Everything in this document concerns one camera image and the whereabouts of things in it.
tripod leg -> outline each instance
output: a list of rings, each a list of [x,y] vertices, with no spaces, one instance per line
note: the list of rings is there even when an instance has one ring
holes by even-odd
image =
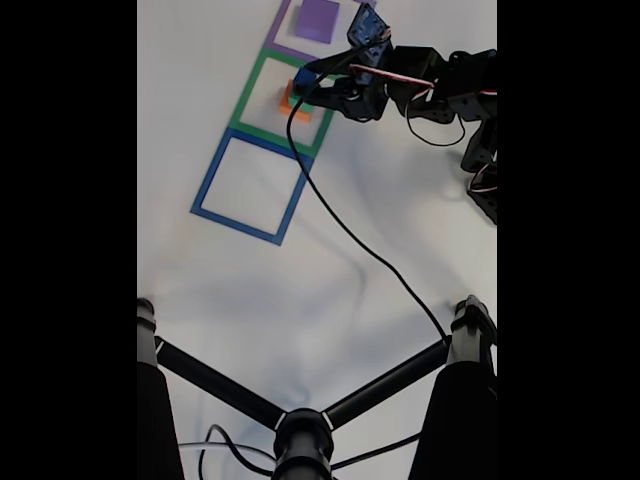
[[[497,478],[498,386],[489,347],[476,326],[453,331],[409,480]]]
[[[183,480],[169,390],[158,370],[153,307],[138,299],[137,480]]]
[[[449,337],[434,343],[325,410],[337,430],[445,364]]]
[[[156,337],[158,363],[270,430],[276,429],[285,411],[251,390],[215,371],[191,355]]]

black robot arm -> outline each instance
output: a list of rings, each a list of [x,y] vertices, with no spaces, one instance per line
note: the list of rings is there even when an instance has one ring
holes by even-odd
[[[497,225],[497,51],[456,51],[445,60],[431,47],[394,48],[388,32],[373,8],[362,4],[347,33],[353,49],[362,51],[346,63],[340,60],[353,49],[308,63],[294,79],[294,93],[304,96],[305,103],[361,123],[382,118],[389,99],[407,121],[420,117],[449,124],[457,115],[467,122],[480,122],[461,167],[476,174],[468,195]],[[369,44],[373,46],[362,49]],[[340,67],[333,70],[336,64]],[[334,85],[311,88],[317,76],[329,69],[337,76]]]

purple square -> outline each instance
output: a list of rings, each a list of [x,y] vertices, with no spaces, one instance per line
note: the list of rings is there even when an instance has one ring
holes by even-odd
[[[296,36],[331,43],[340,4],[329,0],[304,0],[300,6]]]

orange block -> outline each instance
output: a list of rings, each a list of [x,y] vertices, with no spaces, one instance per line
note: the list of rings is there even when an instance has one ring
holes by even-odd
[[[291,112],[293,111],[293,107],[289,105],[289,94],[291,93],[292,88],[293,80],[289,80],[289,85],[287,85],[287,89],[284,91],[284,96],[282,97],[282,100],[280,100],[280,113],[286,117],[291,115]],[[301,112],[298,110],[293,118],[304,123],[311,123],[311,114],[308,112]]]

white floor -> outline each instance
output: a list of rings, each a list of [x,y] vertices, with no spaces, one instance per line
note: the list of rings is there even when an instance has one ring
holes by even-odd
[[[279,5],[138,0],[138,296],[153,301],[158,334],[176,346],[287,410],[320,410],[438,334],[308,187],[281,247],[189,213]],[[395,45],[433,46],[444,57],[497,47],[495,0],[380,0],[377,11]],[[420,120],[415,128],[435,141],[459,133]],[[466,145],[419,142],[390,102],[379,122],[336,114],[312,172],[446,330],[453,305],[471,293],[497,320],[497,229],[464,192]],[[234,440],[272,451],[272,432],[166,375],[180,442],[219,423]],[[434,378],[338,430],[332,460],[418,432]],[[405,447],[336,475],[401,480],[414,453]],[[228,452],[208,452],[205,463],[209,480],[257,478]],[[197,479],[197,453],[183,465]]]

